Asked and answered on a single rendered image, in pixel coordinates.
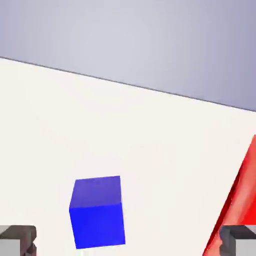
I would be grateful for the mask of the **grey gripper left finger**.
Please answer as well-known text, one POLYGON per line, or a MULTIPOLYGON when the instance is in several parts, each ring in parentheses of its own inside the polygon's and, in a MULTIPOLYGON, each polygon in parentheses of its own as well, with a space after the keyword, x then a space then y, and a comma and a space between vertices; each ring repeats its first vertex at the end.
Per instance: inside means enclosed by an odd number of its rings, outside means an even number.
POLYGON ((37 256, 34 225, 0 225, 0 256, 37 256))

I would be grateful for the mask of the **small blue cube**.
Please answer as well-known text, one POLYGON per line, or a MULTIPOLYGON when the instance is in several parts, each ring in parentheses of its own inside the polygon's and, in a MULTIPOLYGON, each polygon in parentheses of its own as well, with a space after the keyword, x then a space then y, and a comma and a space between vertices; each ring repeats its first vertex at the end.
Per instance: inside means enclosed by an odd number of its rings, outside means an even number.
POLYGON ((124 245, 121 178, 77 179, 69 215, 77 249, 124 245))

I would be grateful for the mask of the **large red box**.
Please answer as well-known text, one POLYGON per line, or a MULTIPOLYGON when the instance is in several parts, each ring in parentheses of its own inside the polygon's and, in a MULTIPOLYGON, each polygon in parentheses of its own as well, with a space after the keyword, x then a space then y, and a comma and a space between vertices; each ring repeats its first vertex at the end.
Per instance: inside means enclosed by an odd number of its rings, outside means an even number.
POLYGON ((256 134, 252 138, 202 256, 221 256, 220 229, 223 225, 256 225, 256 134))

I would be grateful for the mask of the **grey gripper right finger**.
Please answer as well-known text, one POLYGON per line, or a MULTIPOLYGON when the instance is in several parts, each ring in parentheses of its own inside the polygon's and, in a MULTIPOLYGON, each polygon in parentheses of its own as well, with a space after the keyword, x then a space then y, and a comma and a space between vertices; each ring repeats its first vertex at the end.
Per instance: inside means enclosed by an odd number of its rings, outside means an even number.
POLYGON ((220 256, 256 256, 256 225, 223 225, 220 256))

